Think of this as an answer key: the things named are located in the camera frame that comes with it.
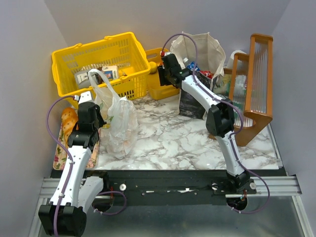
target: wooden dish rack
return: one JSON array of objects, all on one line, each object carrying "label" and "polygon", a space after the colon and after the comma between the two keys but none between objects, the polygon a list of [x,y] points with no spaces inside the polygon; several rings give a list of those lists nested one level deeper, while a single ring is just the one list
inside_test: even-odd
[{"label": "wooden dish rack", "polygon": [[[253,34],[250,53],[236,53],[232,70],[229,98],[243,113],[244,126],[236,135],[238,146],[246,146],[272,121],[273,38]],[[235,131],[240,118],[235,113]]]}]

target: bottle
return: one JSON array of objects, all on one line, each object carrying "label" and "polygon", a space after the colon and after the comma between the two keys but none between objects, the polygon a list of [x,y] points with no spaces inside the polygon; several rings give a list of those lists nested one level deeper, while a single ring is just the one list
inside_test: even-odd
[{"label": "bottle", "polygon": [[194,62],[189,62],[187,57],[183,59],[183,63],[186,68],[190,69],[191,71],[193,70]]}]

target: red item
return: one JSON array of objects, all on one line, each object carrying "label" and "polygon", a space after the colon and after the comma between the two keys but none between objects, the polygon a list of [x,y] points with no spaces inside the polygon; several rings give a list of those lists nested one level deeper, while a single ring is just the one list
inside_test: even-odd
[{"label": "red item", "polygon": [[202,73],[204,76],[207,76],[208,78],[212,79],[213,78],[213,73],[211,73],[210,71],[200,71],[200,73]]}]

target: bag handle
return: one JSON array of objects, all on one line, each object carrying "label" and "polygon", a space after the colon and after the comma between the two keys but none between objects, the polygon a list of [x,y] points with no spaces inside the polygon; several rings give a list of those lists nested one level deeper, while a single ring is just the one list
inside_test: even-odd
[{"label": "bag handle", "polygon": [[102,90],[100,90],[100,88],[98,87],[98,85],[95,83],[95,81],[92,79],[92,75],[94,74],[98,74],[101,78],[102,81],[104,81],[104,83],[108,86],[108,89],[110,90],[110,92],[113,94],[113,96],[118,97],[119,95],[115,92],[115,90],[113,89],[113,87],[111,86],[111,83],[109,81],[109,79],[106,77],[106,75],[104,75],[104,73],[102,73],[101,71],[99,71],[98,69],[91,69],[88,72],[88,78],[89,81],[91,83],[91,86],[93,87],[93,90],[96,94],[98,93],[102,93]]}]

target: white marble pattern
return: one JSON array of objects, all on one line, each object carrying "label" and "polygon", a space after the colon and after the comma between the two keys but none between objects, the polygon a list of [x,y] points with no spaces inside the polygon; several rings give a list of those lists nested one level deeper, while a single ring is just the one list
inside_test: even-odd
[{"label": "white marble pattern", "polygon": [[[179,95],[160,101],[150,96],[133,101],[138,112],[139,136],[123,159],[100,146],[93,169],[105,170],[205,170],[225,169],[217,141],[208,138],[205,121],[178,115]],[[239,147],[249,169],[278,169],[267,128],[246,147]]]}]

